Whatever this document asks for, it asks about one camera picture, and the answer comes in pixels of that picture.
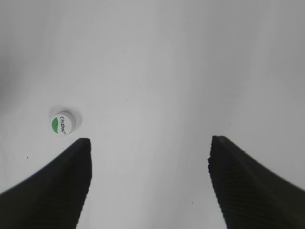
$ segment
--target white bottle cap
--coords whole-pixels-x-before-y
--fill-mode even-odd
[[[59,136],[70,134],[76,126],[73,116],[68,112],[60,112],[51,119],[51,127],[54,133]]]

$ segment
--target white surface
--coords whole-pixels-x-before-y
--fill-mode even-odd
[[[212,135],[305,188],[304,6],[0,1],[0,190],[87,137],[79,229],[224,229]],[[65,138],[48,127],[58,106],[82,117]]]

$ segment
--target bottle cap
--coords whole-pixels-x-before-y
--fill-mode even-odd
[[[51,119],[51,127],[59,136],[66,136],[75,129],[76,123],[73,116],[68,112],[60,112]]]

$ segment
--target textured black surface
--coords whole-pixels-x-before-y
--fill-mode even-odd
[[[228,229],[305,229],[303,190],[263,167],[224,136],[213,136],[208,161]]]
[[[0,229],[75,229],[92,177],[91,143],[80,138],[0,195]]]

